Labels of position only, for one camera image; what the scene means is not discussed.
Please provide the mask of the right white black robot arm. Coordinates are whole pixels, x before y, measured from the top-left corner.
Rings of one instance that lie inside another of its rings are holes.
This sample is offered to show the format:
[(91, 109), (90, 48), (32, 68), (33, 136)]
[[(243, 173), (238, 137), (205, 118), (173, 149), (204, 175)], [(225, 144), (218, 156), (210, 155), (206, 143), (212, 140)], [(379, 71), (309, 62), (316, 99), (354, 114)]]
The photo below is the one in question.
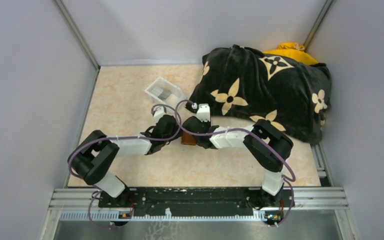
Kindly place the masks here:
[(294, 146), (292, 140), (267, 120), (258, 120), (246, 127), (222, 127), (201, 121), (196, 116), (182, 124), (182, 130), (192, 135), (196, 144), (205, 149), (247, 149), (265, 169), (261, 199), (267, 206), (281, 200), (284, 186), (282, 171)]

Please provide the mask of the white translucent plastic card box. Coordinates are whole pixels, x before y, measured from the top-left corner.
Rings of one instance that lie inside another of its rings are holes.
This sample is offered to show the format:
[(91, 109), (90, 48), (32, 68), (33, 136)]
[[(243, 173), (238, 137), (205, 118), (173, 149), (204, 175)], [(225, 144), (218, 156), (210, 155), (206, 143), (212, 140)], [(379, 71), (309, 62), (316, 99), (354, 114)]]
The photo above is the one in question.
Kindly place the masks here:
[(159, 76), (144, 89), (150, 100), (156, 104), (165, 104), (173, 108), (187, 96), (177, 85)]

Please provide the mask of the brown leather card holder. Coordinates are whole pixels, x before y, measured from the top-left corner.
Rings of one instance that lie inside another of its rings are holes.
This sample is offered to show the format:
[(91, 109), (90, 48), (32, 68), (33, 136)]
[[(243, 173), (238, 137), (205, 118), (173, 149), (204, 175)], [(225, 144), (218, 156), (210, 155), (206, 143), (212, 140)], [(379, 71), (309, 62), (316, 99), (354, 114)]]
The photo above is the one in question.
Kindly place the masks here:
[(181, 137), (181, 144), (186, 146), (196, 146), (197, 142), (191, 134), (184, 132)]

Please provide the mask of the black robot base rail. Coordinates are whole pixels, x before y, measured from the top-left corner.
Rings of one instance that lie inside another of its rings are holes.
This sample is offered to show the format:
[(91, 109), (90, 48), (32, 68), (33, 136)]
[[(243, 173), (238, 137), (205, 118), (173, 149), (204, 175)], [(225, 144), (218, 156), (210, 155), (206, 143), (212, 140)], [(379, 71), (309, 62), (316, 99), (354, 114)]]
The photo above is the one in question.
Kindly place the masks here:
[(135, 217), (248, 217), (254, 210), (274, 208), (285, 213), (294, 206), (292, 191), (272, 196), (261, 187), (129, 187), (118, 197), (103, 192), (100, 208), (127, 208)]

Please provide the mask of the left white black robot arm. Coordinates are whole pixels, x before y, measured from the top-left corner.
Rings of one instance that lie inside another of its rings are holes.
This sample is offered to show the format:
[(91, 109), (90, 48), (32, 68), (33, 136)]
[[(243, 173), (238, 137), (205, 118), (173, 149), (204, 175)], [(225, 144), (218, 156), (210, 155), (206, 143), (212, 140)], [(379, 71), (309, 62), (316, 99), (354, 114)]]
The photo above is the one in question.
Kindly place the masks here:
[(176, 119), (168, 114), (134, 136), (109, 136), (94, 130), (68, 157), (68, 168), (88, 186), (108, 194), (116, 206), (124, 207), (130, 200), (129, 188), (110, 172), (113, 161), (119, 157), (152, 155), (182, 134)]

